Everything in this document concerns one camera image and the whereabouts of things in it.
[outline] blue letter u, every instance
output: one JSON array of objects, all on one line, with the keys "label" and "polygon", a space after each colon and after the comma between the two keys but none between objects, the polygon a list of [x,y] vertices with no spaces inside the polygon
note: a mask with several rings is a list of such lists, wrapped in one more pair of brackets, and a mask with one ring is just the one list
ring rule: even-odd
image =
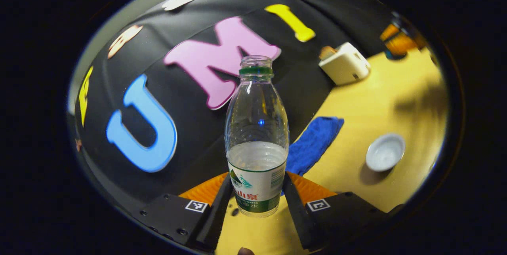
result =
[{"label": "blue letter u", "polygon": [[151,147],[142,146],[122,124],[122,113],[116,110],[107,124],[107,140],[135,166],[145,172],[158,172],[171,160],[176,150],[176,126],[171,116],[146,88],[146,75],[139,76],[125,92],[123,104],[133,105],[154,128],[157,138]]}]

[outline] small white bowl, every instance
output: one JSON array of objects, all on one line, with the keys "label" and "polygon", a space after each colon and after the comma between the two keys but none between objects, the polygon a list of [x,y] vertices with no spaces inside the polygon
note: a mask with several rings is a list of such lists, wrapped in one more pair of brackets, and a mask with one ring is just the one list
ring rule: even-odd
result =
[{"label": "small white bowl", "polygon": [[380,136],[371,143],[366,152],[366,166],[375,172],[393,168],[402,159],[405,141],[396,133]]}]

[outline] screw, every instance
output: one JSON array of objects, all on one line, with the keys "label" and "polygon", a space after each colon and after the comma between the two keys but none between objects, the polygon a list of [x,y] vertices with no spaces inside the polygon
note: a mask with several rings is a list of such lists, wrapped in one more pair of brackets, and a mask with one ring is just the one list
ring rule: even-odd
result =
[{"label": "screw", "polygon": [[188,231],[186,231],[185,229],[183,228],[178,228],[178,230],[176,230],[176,232],[178,232],[180,235],[188,235]]}]

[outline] bottle label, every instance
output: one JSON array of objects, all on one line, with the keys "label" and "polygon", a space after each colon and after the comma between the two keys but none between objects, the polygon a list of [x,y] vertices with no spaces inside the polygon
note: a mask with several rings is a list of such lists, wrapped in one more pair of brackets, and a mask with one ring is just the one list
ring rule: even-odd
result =
[{"label": "bottle label", "polygon": [[249,212],[267,212],[280,201],[286,161],[265,171],[247,171],[229,161],[229,174],[238,206]]}]

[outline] orange foam pad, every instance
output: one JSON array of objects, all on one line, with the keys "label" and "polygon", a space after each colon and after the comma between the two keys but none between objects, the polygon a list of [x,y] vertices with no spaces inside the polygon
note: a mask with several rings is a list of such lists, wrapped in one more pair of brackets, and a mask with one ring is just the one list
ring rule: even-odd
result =
[{"label": "orange foam pad", "polygon": [[290,177],[290,180],[292,180],[292,183],[295,185],[295,188],[297,189],[297,193],[299,194],[303,205],[305,205],[307,202],[317,201],[337,195],[336,192],[331,192],[327,188],[324,188],[319,184],[305,179],[302,176],[288,171],[287,174]]},{"label": "orange foam pad", "polygon": [[190,190],[182,193],[180,197],[212,205],[215,197],[217,197],[217,194],[219,193],[223,179],[227,176],[227,173],[228,172],[225,172],[205,181],[204,183],[196,185]]}]

